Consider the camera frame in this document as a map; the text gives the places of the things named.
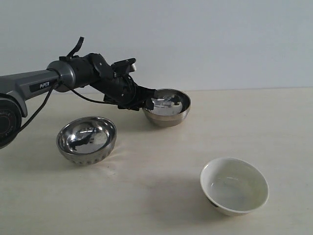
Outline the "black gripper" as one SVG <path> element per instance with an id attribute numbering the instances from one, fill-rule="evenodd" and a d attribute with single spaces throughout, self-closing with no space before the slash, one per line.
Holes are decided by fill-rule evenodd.
<path id="1" fill-rule="evenodd" d="M 153 110 L 156 89 L 138 86 L 129 75 L 119 76 L 113 80 L 100 79 L 91 84 L 93 88 L 104 94 L 104 103 L 116 105 L 118 109 Z"/>

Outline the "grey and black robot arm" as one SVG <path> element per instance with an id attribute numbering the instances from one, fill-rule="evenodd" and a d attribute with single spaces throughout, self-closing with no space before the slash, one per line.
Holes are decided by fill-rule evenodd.
<path id="1" fill-rule="evenodd" d="M 130 76 L 135 58 L 109 65 L 99 53 L 61 56 L 44 70 L 4 75 L 0 78 L 0 146 L 9 145 L 29 123 L 26 101 L 52 91 L 65 93 L 91 86 L 104 94 L 103 103 L 118 109 L 152 110 L 157 91 L 142 87 Z"/>

